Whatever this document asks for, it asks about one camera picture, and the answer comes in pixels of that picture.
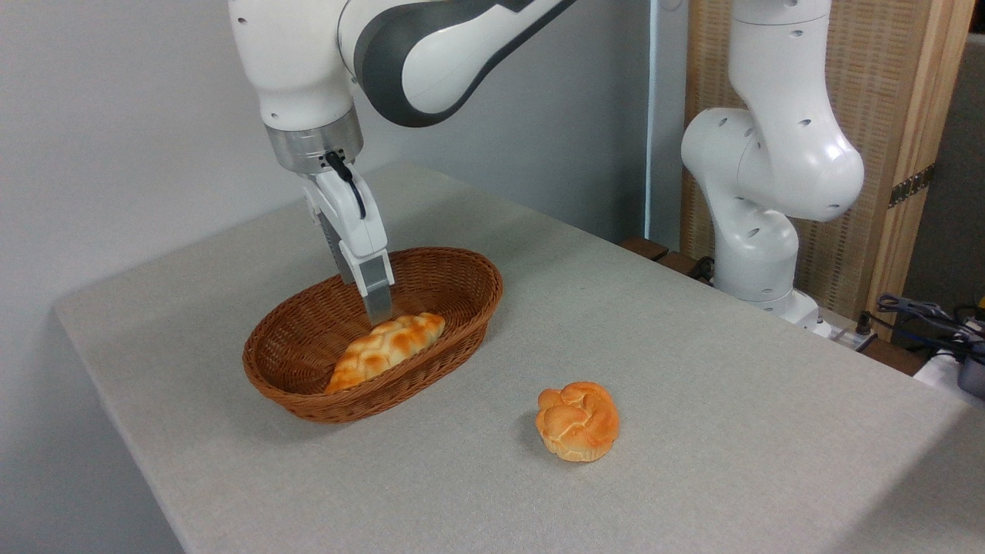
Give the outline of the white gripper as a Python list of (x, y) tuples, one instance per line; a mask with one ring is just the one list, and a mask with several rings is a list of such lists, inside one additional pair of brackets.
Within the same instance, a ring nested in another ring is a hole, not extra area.
[(310, 175), (306, 201), (320, 225), (342, 281), (356, 284), (370, 325), (392, 318), (395, 283), (383, 221), (366, 180), (352, 169), (352, 182), (330, 171)]

